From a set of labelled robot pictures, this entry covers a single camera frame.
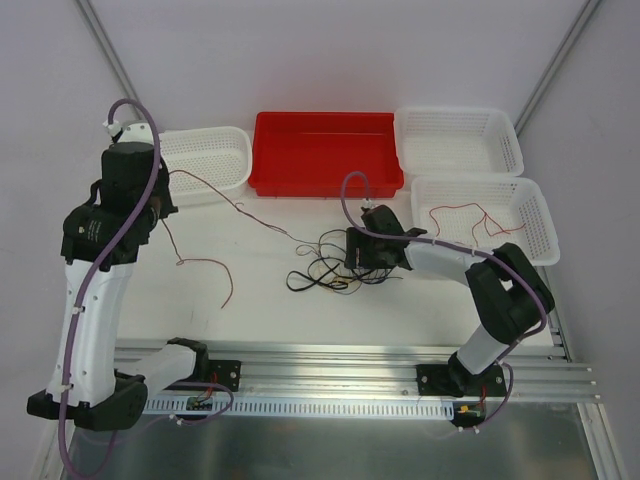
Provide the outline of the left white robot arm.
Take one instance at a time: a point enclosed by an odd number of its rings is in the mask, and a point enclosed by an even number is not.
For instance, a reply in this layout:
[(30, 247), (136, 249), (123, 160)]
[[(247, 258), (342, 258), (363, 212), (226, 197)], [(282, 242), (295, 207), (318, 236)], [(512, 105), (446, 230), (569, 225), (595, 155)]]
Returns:
[(28, 398), (26, 411), (113, 431), (131, 428), (146, 401), (177, 382), (203, 387), (210, 365), (204, 343), (174, 338), (132, 367), (116, 369), (120, 311), (139, 250), (177, 209), (166, 164), (149, 143), (112, 144), (102, 153), (101, 172), (89, 199), (63, 222), (67, 297), (60, 349), (49, 384)]

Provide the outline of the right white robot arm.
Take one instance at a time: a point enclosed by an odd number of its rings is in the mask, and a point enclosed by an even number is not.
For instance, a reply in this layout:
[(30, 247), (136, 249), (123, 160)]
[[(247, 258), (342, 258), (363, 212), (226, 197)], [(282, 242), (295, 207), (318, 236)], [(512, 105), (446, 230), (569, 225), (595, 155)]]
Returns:
[(361, 220), (346, 230), (349, 268), (426, 272), (470, 291), (480, 325), (447, 363), (428, 369), (426, 387), (437, 394), (460, 398), (475, 392), (496, 362), (536, 326), (544, 327), (555, 308), (551, 291), (514, 243), (478, 250), (423, 229), (404, 230), (386, 205), (365, 208)]

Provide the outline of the white oval perforated basket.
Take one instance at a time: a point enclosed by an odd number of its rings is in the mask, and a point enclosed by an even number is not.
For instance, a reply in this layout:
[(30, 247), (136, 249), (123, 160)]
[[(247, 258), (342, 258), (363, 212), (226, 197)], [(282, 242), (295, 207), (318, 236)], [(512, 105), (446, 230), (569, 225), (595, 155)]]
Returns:
[(237, 200), (244, 194), (253, 164), (245, 131), (231, 126), (166, 131), (160, 146), (176, 206)]

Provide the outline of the red plastic bin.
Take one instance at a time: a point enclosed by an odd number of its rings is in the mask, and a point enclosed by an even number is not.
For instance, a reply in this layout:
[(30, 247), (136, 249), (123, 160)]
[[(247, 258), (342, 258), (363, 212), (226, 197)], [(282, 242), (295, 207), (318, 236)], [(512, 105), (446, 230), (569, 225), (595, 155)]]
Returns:
[(387, 112), (260, 112), (249, 185), (262, 197), (338, 198), (353, 171), (371, 195), (392, 198), (404, 186), (394, 116)]

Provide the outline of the white near rectangular basket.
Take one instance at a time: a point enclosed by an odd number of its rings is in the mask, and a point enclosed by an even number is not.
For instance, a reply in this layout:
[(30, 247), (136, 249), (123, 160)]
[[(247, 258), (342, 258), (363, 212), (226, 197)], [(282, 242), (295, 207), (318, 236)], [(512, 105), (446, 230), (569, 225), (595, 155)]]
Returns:
[(439, 239), (489, 250), (520, 247), (536, 267), (560, 260), (556, 229), (540, 187), (522, 177), (443, 174), (412, 181), (416, 227)]

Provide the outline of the white rectangular basket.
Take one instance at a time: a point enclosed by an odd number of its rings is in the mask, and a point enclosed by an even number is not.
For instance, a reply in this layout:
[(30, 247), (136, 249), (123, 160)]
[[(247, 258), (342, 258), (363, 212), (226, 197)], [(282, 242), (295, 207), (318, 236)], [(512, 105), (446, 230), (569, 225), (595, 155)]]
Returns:
[(412, 181), (416, 227), (439, 239), (489, 250), (520, 247), (536, 267), (560, 260), (556, 229), (540, 187), (522, 177), (443, 174)]
[(517, 177), (523, 154), (509, 116), (497, 109), (402, 107), (393, 115), (399, 165), (407, 175)]

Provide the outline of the white far rectangular basket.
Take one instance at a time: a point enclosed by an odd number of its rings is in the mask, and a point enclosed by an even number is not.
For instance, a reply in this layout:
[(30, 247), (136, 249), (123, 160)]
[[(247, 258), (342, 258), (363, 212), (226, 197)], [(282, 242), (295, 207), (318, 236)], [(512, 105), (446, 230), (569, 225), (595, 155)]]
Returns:
[(393, 115), (399, 165), (407, 175), (517, 177), (523, 154), (509, 116), (497, 109), (402, 107)]

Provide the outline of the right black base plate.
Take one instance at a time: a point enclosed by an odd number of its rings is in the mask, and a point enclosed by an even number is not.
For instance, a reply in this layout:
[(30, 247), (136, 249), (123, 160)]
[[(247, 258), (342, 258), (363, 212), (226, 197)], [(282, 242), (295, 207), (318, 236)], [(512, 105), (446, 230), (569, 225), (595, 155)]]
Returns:
[(463, 374), (458, 380), (451, 375), (449, 366), (443, 363), (418, 364), (415, 371), (420, 396), (504, 397), (507, 392), (504, 371), (498, 365), (490, 366), (479, 375)]

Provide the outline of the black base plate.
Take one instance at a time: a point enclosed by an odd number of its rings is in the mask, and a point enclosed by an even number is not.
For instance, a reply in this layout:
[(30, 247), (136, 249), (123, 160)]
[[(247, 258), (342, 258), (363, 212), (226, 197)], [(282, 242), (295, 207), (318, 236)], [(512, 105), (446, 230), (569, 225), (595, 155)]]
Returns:
[(490, 366), (479, 375), (463, 374), (458, 380), (451, 375), (449, 366), (443, 363), (418, 364), (415, 371), (420, 396), (504, 397), (507, 392), (504, 371), (498, 365)]
[(209, 360), (207, 366), (200, 373), (191, 375), (187, 382), (212, 389), (212, 384), (222, 385), (232, 392), (237, 392), (241, 380), (242, 362), (239, 360)]

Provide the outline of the left aluminium frame post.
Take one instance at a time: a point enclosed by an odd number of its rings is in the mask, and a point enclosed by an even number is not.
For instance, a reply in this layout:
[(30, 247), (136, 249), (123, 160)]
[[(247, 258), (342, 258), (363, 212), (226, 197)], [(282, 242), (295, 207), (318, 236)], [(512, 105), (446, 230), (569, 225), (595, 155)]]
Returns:
[(139, 95), (122, 63), (109, 34), (100, 19), (98, 12), (90, 0), (73, 0), (91, 38), (95, 42), (107, 68), (115, 79), (121, 94), (130, 99), (138, 100)]

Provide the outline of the aluminium frame post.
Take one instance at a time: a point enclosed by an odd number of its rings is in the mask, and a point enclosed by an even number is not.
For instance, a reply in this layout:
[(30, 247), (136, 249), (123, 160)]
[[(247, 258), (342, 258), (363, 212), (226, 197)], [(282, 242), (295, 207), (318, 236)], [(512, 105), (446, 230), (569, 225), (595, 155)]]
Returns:
[(603, 4), (605, 4), (603, 0), (587, 0), (582, 2), (578, 13), (570, 23), (515, 122), (514, 129), (518, 137), (524, 134), (526, 127), (539, 109), (545, 96), (561, 72), (562, 67)]
[(139, 95), (122, 63), (109, 34), (100, 19), (98, 12), (90, 0), (73, 0), (91, 38), (95, 42), (107, 68), (115, 79), (121, 94), (130, 99), (138, 100)]

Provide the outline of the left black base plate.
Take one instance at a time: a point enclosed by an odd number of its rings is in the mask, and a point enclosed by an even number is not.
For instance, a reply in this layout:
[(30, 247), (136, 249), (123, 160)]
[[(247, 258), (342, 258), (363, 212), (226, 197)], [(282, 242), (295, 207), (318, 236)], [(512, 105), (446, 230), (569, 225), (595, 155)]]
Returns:
[(237, 392), (241, 380), (242, 362), (239, 360), (209, 360), (207, 366), (200, 373), (191, 375), (187, 382), (212, 389), (212, 384), (222, 385), (232, 392)]

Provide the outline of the aluminium mounting rail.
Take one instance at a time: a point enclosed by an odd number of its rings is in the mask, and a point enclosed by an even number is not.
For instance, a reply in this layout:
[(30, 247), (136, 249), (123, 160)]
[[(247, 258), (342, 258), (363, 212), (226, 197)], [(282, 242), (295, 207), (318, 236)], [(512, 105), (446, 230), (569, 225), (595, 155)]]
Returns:
[[(452, 347), (304, 345), (209, 341), (214, 359), (239, 360), (240, 393), (249, 396), (387, 399), (418, 396), (416, 366), (443, 363)], [(511, 399), (600, 403), (590, 365), (571, 362), (557, 346), (519, 346), (507, 357), (514, 370)]]

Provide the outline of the right aluminium frame post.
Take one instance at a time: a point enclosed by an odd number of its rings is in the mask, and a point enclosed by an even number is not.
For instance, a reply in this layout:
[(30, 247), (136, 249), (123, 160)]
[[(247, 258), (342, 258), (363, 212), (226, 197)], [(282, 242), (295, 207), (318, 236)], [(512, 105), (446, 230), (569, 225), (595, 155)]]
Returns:
[(605, 4), (603, 0), (587, 0), (582, 2), (578, 13), (570, 23), (515, 122), (514, 129), (518, 137), (524, 134), (526, 127), (539, 109), (545, 96), (561, 72), (562, 67), (603, 4)]

